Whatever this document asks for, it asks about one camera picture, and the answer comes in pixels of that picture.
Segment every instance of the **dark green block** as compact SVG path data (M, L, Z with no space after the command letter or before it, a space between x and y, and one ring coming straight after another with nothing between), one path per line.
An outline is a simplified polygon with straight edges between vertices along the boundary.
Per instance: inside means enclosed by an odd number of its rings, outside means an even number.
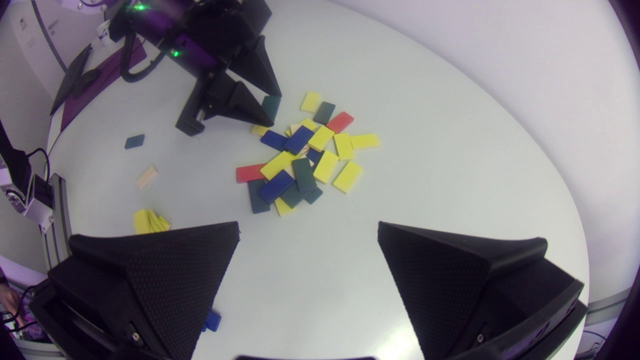
M323 101L314 116L314 121L320 124L326 125L327 122L331 119L331 115L335 109L335 105L329 102Z
M295 208L298 204L307 196L307 192L301 192L298 189L298 185L293 184L282 193L280 198L289 205L290 208Z
M254 214L264 213L271 210L271 205L258 194L258 191L264 186L264 179L251 180L249 186L249 199L251 200L251 211Z
M262 100L262 109L269 115L269 119L275 122L276 115L278 115L278 108L280 107L280 96L267 95Z
M293 168L293 174L296 176L298 189L301 192L307 192L313 188L317 188L314 171L311 168L309 159L302 158L294 160L291 163L291 167Z
M320 195L322 195L322 190L320 190L320 188L315 188L307 193L305 200L309 204L313 204L320 197Z

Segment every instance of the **black cable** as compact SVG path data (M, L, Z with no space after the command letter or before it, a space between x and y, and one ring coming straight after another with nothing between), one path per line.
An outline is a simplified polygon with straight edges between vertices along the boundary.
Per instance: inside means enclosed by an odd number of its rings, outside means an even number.
M160 51L156 58L151 60L147 67L135 74L131 74L129 72L129 64L131 63L131 54L133 52L133 43L135 39L136 33L133 30L130 30L125 35L124 45L122 46L122 55L120 57L120 76L122 76L124 81L128 83L135 83L136 81L144 79L156 68L156 66L158 66L160 61L164 58L164 51Z
M47 160L47 178L46 178L45 182L48 184L49 183L49 175L51 173L51 168L49 166L49 155L47 155L47 152L45 151L45 149L39 147L39 148L35 149L34 151L31 151L29 154L27 154L27 158L30 158L32 155L34 155L38 151L41 152L42 154L44 154L44 158Z
M15 319L17 319L17 318L18 318L18 315L20 314L20 310L22 310L22 303L24 302L24 297L26 297L26 296L27 296L27 293L28 293L30 290L35 289L35 287L36 287L35 285L33 285L33 286L29 286L28 288L26 288L26 289L24 290L24 293L22 293L22 296L20 297L20 304L19 304L19 306L18 306L18 311L15 313L15 315L13 315L12 317L10 317L9 319L3 320L3 321L2 321L2 323L3 323L3 324L5 324L5 323L10 323L10 322L14 322L14 321L15 321Z
M24 330L24 329L28 328L29 326L31 326L31 325L35 325L35 324L37 324L37 323L38 323L38 322L30 322L30 323L26 323L26 324L24 324L24 326L16 327L15 329L11 329L11 330L7 330L7 332L16 332L16 331L21 331L21 330Z
M56 139L53 140L53 145L51 145L51 149L49 149L49 154L51 154L53 152L53 148L56 146L56 143L58 142L58 139L60 138L60 135L62 135L62 131L60 131L58 133L58 135L56 136Z
M593 331L589 331L589 330L583 330L582 332L586 332L586 333L588 333L588 334L594 334L595 336L599 336L599 337L601 337L604 341L607 341L607 338L605 338L604 336L600 335L600 334L599 334L599 333L597 333L597 332L593 332Z

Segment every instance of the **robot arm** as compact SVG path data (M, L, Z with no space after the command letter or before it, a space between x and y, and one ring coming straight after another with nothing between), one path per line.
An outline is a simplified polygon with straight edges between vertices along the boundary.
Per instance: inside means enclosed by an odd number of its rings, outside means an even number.
M204 130L201 120L215 115L273 125L249 89L226 74L230 69L267 94L282 95L260 35L270 16L264 0L132 0L119 9L109 33L114 41L125 36L120 70L126 81L143 79L165 56L198 79L176 123L193 136ZM147 68L131 74L136 34L160 54Z

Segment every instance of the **white wall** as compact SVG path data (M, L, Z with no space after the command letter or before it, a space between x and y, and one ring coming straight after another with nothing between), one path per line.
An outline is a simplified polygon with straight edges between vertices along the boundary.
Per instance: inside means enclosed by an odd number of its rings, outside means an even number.
M36 0L36 4L51 42L66 66L97 36L95 28L104 22L100 12L88 15L73 11L56 0Z
M608 1L333 2L428 47L511 112L573 195L589 301L631 286L640 262L640 74Z
M16 149L27 152L45 147L49 132L47 116L53 102L39 82L12 31L11 21L19 19L22 5L10 4L0 19L0 119ZM31 158L33 170L44 175L44 159ZM20 265L46 272L42 239L38 226L18 214L6 199L0 199L0 254Z
M23 60L26 59L49 96L55 98L65 73L58 65L42 30L40 30L31 2L28 0L11 2L9 8L11 11L7 10L2 21L10 24L7 30L15 34L19 45L18 50L24 55ZM24 29L20 25L21 19L24 19L26 23Z

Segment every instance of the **blue block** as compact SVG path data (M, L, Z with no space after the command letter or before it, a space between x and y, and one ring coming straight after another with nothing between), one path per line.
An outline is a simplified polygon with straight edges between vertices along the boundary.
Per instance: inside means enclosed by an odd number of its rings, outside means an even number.
M286 136L274 133L271 130L267 130L266 133L260 138L260 142L276 149L277 151L284 151L284 143L287 142Z
M134 147L142 146L144 142L145 142L144 134L132 136L128 138L127 141L124 143L124 148L125 150L133 149Z
M204 325L202 326L202 332L205 332L207 329L211 331L218 330L218 326L220 325L220 320L222 316L214 313L213 311L209 311L207 315L207 319L204 321Z
M307 157L309 158L309 160L314 162L314 166L315 164L318 163L318 161L320 161L321 156L322 156L321 151L315 151L313 149L309 149L309 151L307 152Z
M288 187L290 187L295 180L286 171L280 171L276 176L269 180L260 190L258 194L267 202L271 204L276 201Z
M291 134L291 137L284 143L284 148L291 154L297 154L313 135L313 130L309 130L304 126L301 126L294 134Z

